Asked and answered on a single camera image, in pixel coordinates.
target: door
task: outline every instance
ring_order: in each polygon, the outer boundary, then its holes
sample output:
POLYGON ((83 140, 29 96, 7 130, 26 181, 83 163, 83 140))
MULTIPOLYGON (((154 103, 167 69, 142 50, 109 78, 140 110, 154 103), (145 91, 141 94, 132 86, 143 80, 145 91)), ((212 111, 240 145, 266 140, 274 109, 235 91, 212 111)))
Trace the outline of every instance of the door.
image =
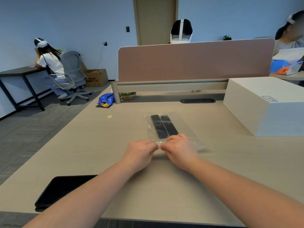
POLYGON ((138 45, 170 42, 170 30, 176 20, 177 0, 133 0, 138 45))

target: potted plant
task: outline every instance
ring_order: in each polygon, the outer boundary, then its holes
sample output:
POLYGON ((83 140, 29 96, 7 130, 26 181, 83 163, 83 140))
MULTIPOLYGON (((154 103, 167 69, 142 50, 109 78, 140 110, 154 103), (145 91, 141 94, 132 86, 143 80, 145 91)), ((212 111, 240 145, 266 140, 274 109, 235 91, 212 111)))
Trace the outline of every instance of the potted plant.
POLYGON ((136 92, 119 93, 119 94, 122 97, 122 99, 124 101, 126 101, 126 100, 132 100, 134 98, 134 95, 136 94, 136 92))
POLYGON ((223 36, 223 41, 230 41, 232 38, 229 35, 223 36))

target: office desk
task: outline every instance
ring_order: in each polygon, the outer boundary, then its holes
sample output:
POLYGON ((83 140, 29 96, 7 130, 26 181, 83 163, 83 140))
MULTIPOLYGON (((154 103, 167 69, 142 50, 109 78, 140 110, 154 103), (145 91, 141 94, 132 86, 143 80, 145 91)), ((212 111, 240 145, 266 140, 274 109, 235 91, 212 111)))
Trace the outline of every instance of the office desk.
MULTIPOLYGON (((35 212, 34 203, 52 178, 104 171, 120 160, 130 141, 147 138, 145 113, 170 111, 209 145, 201 157, 304 203, 303 137, 254 137, 222 101, 134 102, 103 109, 95 107, 97 99, 0 186, 0 211, 35 212)), ((242 225, 162 150, 125 184, 103 217, 242 225)))
POLYGON ((0 87, 2 88, 3 92, 6 94, 7 98, 10 100, 10 102, 13 104, 13 106, 15 107, 15 109, 17 111, 20 111, 24 108, 40 108, 42 111, 45 110, 42 103, 40 102, 40 99, 38 98, 38 96, 46 93, 47 91, 50 91, 50 89, 48 89, 48 90, 46 90, 42 93, 36 94, 33 87, 31 86, 30 82, 28 81, 28 79, 26 77, 29 74, 41 72, 41 71, 44 71, 44 70, 46 70, 46 68, 41 68, 40 69, 40 68, 37 68, 37 67, 25 66, 25 67, 13 69, 13 70, 7 70, 7 71, 0 72, 0 87), (21 101, 21 102, 18 102, 18 103, 15 102, 15 100, 11 96, 8 89, 5 87, 5 85, 1 81, 1 77, 14 77, 14 76, 22 77, 22 79, 24 80, 26 86, 28 87, 29 91, 33 95, 33 98, 36 100, 38 105, 21 105, 22 103, 28 101, 29 99, 26 99, 25 101, 21 101))
POLYGON ((288 76, 279 75, 275 73, 271 73, 269 76, 276 77, 282 80, 289 80, 289 81, 304 81, 304 71, 294 73, 288 76))

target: sneaker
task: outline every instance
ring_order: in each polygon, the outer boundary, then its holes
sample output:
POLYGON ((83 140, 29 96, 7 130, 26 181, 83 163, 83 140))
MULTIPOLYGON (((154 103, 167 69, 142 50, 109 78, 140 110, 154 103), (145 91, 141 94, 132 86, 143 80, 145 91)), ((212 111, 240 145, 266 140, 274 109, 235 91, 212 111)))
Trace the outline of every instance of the sneaker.
POLYGON ((58 97, 58 99, 65 98, 65 97, 67 97, 67 96, 68 96, 68 94, 67 94, 67 93, 64 93, 64 94, 60 95, 60 96, 58 97))

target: chair base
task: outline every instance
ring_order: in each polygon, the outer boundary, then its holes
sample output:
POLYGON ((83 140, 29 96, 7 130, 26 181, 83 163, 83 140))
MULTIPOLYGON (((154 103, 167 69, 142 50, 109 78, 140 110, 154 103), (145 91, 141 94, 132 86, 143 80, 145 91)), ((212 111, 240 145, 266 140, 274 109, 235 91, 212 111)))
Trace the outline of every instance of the chair base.
POLYGON ((74 100, 75 97, 84 98, 84 99, 86 99, 87 101, 89 101, 89 98, 88 98, 88 97, 83 96, 83 95, 85 95, 85 94, 91 95, 92 92, 74 92, 74 93, 72 93, 71 95, 62 98, 61 100, 70 98, 70 100, 67 101, 67 105, 70 105, 70 103, 74 100))

